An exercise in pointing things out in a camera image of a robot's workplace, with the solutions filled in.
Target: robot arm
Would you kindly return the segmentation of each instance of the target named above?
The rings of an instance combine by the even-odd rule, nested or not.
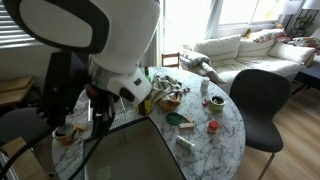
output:
[[[138,69],[154,35],[158,0],[3,0],[15,22],[37,40],[89,53],[94,86],[133,104],[151,84]]]

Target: white sofa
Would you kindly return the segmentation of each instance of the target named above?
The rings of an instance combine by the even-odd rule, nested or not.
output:
[[[275,39],[257,43],[235,35],[184,45],[180,64],[185,70],[208,76],[229,94],[233,79],[244,69],[262,69],[293,80],[300,70],[308,67],[314,51]]]

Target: white marble tabletop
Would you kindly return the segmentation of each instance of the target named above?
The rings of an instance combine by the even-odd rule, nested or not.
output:
[[[208,92],[201,93],[202,77],[187,71],[159,67],[149,68],[149,71],[151,75],[154,73],[160,76],[169,75],[181,82],[183,88],[190,88],[189,93],[183,94],[181,105],[176,108],[175,112],[189,115],[194,120],[193,130],[179,129],[178,126],[169,125],[165,120],[168,113],[165,113],[158,105],[155,105],[149,114],[185,177],[187,179],[231,179],[243,156],[245,130],[241,115],[229,96],[211,82]],[[202,105],[203,99],[209,99],[213,95],[221,96],[226,100],[223,112],[213,114]],[[122,108],[117,108],[118,122],[115,122],[114,126],[142,117],[131,104],[126,101],[124,104],[126,111],[121,113]],[[74,114],[67,117],[67,122],[86,124],[88,130],[81,133],[70,146],[63,147],[56,140],[53,140],[52,143],[53,162],[61,179],[67,179],[82,161],[83,140],[90,136],[92,127],[92,121],[89,122],[88,118],[88,98],[83,92],[76,104]],[[218,121],[220,126],[216,134],[207,133],[209,120]],[[177,135],[194,143],[196,150],[190,152],[177,144]],[[77,179],[84,179],[83,177],[83,174],[80,173]]]

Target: small bowl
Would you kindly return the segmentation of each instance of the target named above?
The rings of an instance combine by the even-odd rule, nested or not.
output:
[[[220,96],[212,96],[208,108],[212,113],[219,113],[223,111],[226,101]]]
[[[63,146],[70,145],[77,137],[77,129],[71,123],[67,123],[64,126],[57,127],[52,132],[52,137],[55,138]]]

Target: chair leg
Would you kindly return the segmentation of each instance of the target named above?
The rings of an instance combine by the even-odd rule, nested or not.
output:
[[[260,176],[259,176],[258,180],[261,180],[261,179],[262,179],[262,177],[263,177],[264,173],[266,173],[266,171],[267,171],[268,167],[270,166],[270,164],[271,164],[271,162],[272,162],[272,160],[273,160],[274,156],[275,156],[275,154],[274,154],[274,153],[272,153],[272,155],[271,155],[271,157],[269,158],[269,160],[268,160],[267,164],[264,166],[264,168],[263,168],[263,170],[262,170],[262,172],[261,172],[261,174],[260,174]]]

